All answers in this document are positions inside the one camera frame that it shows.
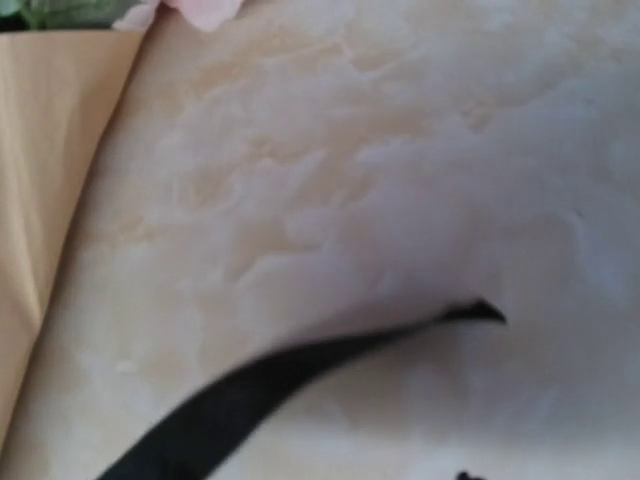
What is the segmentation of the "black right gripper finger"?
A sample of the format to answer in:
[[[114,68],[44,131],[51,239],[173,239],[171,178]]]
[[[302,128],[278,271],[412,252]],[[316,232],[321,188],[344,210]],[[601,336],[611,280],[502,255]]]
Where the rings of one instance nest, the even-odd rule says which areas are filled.
[[[457,473],[455,480],[485,480],[484,477],[471,474],[468,471],[460,471]]]

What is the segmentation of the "black printed ribbon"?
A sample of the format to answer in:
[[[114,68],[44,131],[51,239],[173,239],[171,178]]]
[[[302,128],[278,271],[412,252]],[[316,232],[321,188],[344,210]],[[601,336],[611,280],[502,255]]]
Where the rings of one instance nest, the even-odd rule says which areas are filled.
[[[101,477],[205,479],[291,396],[330,370],[433,327],[505,321],[497,307],[477,300],[406,326],[337,335],[261,356],[181,403]]]

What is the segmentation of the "pink rose stem bunch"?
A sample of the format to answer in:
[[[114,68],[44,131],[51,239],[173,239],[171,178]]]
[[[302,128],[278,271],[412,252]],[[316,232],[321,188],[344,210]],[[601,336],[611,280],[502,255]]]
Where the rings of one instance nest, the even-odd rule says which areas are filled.
[[[1,3],[1,31],[145,31],[162,6],[200,30],[213,31],[234,18],[242,5],[241,0],[6,0]]]

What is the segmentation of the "green pink wrapping paper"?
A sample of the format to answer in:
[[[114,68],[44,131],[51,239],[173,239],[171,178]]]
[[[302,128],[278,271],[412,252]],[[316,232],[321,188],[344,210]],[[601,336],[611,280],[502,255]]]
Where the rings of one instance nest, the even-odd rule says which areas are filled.
[[[1,429],[9,427],[65,239],[140,31],[1,37]]]

